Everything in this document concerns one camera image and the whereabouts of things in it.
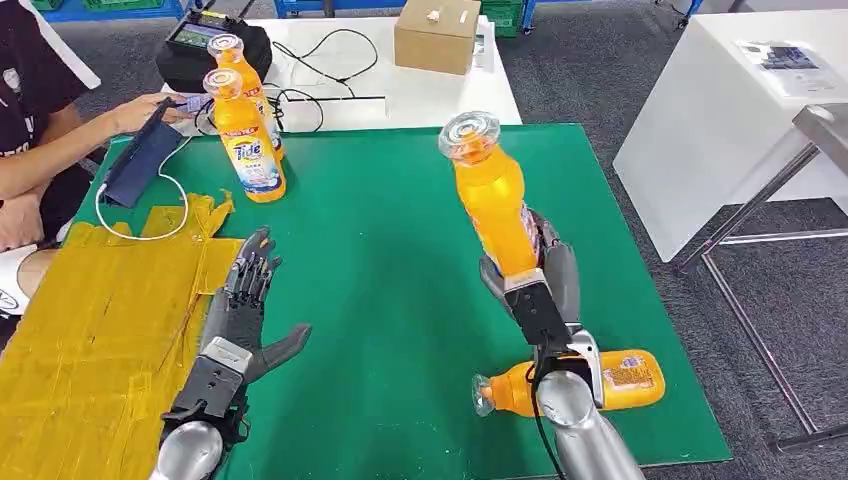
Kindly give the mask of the person's right hand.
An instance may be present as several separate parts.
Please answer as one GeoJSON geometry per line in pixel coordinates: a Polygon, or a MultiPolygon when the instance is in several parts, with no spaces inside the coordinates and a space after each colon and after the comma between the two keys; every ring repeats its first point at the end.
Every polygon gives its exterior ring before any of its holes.
{"type": "Polygon", "coordinates": [[[4,200],[1,206],[1,251],[36,244],[44,239],[40,197],[33,193],[4,200]]]}

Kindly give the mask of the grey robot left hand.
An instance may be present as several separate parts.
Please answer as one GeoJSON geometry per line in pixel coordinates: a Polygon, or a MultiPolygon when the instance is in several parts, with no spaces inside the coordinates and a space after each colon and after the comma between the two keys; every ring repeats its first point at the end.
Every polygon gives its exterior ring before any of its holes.
{"type": "Polygon", "coordinates": [[[212,298],[200,340],[204,348],[221,337],[251,353],[244,373],[247,384],[299,354],[312,333],[310,324],[299,323],[286,337],[272,344],[262,343],[265,300],[281,264],[279,257],[271,256],[275,241],[270,234],[271,229],[262,226],[242,244],[223,286],[212,298]]]}

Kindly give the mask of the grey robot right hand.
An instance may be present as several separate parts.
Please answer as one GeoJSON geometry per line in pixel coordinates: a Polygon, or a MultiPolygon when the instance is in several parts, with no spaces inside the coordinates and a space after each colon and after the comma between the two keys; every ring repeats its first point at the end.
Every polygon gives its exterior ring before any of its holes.
{"type": "MultiPolygon", "coordinates": [[[[570,334],[582,329],[580,323],[580,289],[577,259],[573,248],[560,239],[553,224],[533,209],[532,216],[539,240],[539,267],[544,273],[550,293],[556,304],[560,322],[570,334]]],[[[479,274],[490,293],[501,303],[510,317],[524,330],[525,322],[516,317],[504,298],[504,278],[495,263],[487,256],[479,258],[479,274]]]]}

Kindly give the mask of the person's left hand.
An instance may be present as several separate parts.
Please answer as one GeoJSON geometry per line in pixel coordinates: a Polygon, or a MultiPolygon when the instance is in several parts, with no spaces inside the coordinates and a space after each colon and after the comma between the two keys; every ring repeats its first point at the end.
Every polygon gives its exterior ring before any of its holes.
{"type": "Polygon", "coordinates": [[[186,99],[173,93],[150,93],[119,105],[106,114],[111,133],[116,135],[138,131],[156,110],[168,101],[177,105],[185,103],[186,99]]]}

